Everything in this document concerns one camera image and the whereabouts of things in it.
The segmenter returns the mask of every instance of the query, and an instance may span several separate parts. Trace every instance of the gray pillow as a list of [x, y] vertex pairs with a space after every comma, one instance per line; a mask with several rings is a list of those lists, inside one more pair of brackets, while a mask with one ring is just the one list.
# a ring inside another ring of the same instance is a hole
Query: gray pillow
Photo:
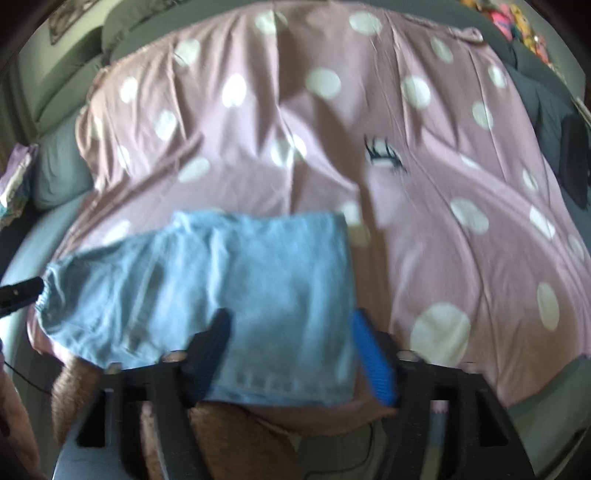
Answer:
[[205, 18], [219, 15], [232, 8], [244, 7], [251, 3], [252, 0], [224, 0], [223, 2], [185, 0], [185, 3], [176, 5], [175, 7], [166, 10], [166, 12], [154, 15], [141, 25], [137, 25], [114, 48], [111, 54], [111, 63], [126, 57], [137, 51], [139, 48], [158, 40], [173, 31], [188, 27], [189, 25], [200, 22]]
[[103, 25], [103, 52], [110, 53], [129, 32], [154, 15], [186, 0], [124, 0], [117, 5]]
[[45, 76], [37, 91], [37, 101], [33, 107], [33, 119], [39, 120], [51, 98], [92, 58], [100, 55], [100, 35], [102, 29], [89, 31], [74, 45], [55, 67]]
[[[540, 150], [557, 174], [560, 164], [562, 120], [575, 111], [574, 105], [572, 102], [564, 103], [554, 91], [548, 90], [537, 80], [505, 66], [530, 116]], [[544, 68], [554, 74], [546, 65]]]
[[33, 176], [33, 202], [49, 210], [90, 190], [94, 183], [80, 156], [74, 128], [78, 112], [39, 141], [37, 169]]
[[456, 28], [476, 27], [501, 61], [515, 65], [513, 49], [501, 31], [484, 15], [457, 0], [366, 0], [365, 3]]
[[62, 123], [72, 112], [80, 110], [86, 103], [86, 95], [94, 81], [96, 74], [103, 67], [103, 58], [96, 56], [80, 70], [49, 101], [37, 122], [37, 131], [45, 135], [60, 123]]
[[550, 67], [541, 61], [523, 43], [514, 40], [513, 49], [517, 60], [517, 70], [531, 79], [537, 80], [566, 104], [571, 104], [572, 95], [569, 88]]

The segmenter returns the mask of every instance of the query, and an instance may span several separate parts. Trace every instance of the pink duvet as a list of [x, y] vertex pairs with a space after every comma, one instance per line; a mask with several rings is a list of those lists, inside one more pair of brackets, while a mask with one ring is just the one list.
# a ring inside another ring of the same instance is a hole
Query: pink duvet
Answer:
[[[254, 5], [102, 70], [76, 135], [95, 191], [58, 257], [175, 210], [338, 210], [359, 306], [432, 363], [473, 362], [505, 405], [590, 352], [589, 253], [477, 30], [362, 4]], [[253, 410], [302, 434], [387, 413], [361, 373], [349, 404]]]

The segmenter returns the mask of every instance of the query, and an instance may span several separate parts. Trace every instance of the blue gripper pad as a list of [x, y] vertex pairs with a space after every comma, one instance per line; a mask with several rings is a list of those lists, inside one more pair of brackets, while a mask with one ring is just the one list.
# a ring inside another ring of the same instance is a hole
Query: blue gripper pad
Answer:
[[353, 340], [375, 397], [385, 407], [396, 406], [396, 371], [378, 345], [373, 327], [363, 310], [353, 313], [352, 328]]

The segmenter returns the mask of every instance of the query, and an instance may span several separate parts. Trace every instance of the dark gray pillow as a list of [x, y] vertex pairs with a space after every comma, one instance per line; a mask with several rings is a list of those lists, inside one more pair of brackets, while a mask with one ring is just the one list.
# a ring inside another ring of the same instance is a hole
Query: dark gray pillow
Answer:
[[537, 55], [517, 40], [513, 41], [513, 50], [515, 51], [517, 70], [540, 82], [564, 103], [570, 104], [572, 102], [569, 88]]
[[94, 185], [76, 144], [77, 117], [78, 112], [39, 141], [37, 169], [33, 175], [33, 202], [39, 210], [63, 205]]
[[502, 62], [515, 65], [515, 54], [510, 43], [493, 22], [456, 0], [365, 0], [365, 3], [456, 28], [476, 27]]
[[562, 120], [575, 111], [574, 105], [572, 102], [564, 103], [537, 80], [532, 80], [509, 66], [506, 67], [530, 116], [540, 150], [554, 173], [558, 175]]
[[135, 27], [186, 0], [124, 0], [117, 5], [103, 25], [103, 52], [110, 53]]
[[583, 117], [578, 112], [564, 117], [558, 178], [570, 197], [583, 210], [587, 208], [587, 188], [589, 187], [588, 152], [589, 139]]
[[80, 39], [51, 69], [43, 79], [37, 92], [37, 101], [33, 107], [33, 120], [39, 120], [41, 113], [51, 98], [92, 58], [101, 54], [100, 34], [102, 29], [95, 28]]
[[96, 56], [53, 96], [37, 122], [39, 135], [45, 135], [62, 123], [72, 112], [77, 112], [86, 103], [86, 95], [98, 71], [103, 67], [103, 58]]
[[232, 8], [244, 7], [251, 3], [252, 0], [225, 0], [223, 2], [186, 0], [185, 3], [154, 15], [141, 25], [136, 26], [115, 47], [111, 54], [111, 63], [173, 31], [188, 27], [214, 15], [219, 15]]

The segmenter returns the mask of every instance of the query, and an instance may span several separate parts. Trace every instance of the black cable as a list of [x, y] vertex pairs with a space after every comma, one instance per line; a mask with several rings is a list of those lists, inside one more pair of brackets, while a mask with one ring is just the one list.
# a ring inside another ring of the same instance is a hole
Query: black cable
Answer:
[[369, 424], [368, 452], [365, 455], [365, 458], [361, 462], [357, 463], [356, 465], [350, 466], [348, 468], [342, 469], [342, 470], [312, 470], [304, 475], [304, 480], [309, 480], [309, 478], [312, 475], [336, 475], [337, 473], [349, 473], [349, 472], [352, 472], [353, 470], [357, 470], [359, 467], [363, 466], [363, 464], [365, 462], [368, 461], [369, 456], [371, 455], [373, 449], [374, 449], [374, 424], [370, 423]]
[[19, 377], [21, 377], [30, 386], [32, 386], [33, 388], [39, 390], [41, 393], [43, 393], [43, 394], [48, 395], [48, 396], [51, 397], [51, 392], [48, 392], [47, 390], [44, 390], [41, 387], [36, 386], [33, 382], [31, 382], [27, 377], [25, 377], [22, 373], [20, 373], [16, 368], [14, 368], [7, 361], [4, 361], [4, 365], [6, 365], [10, 370], [12, 370], [14, 373], [16, 373]]

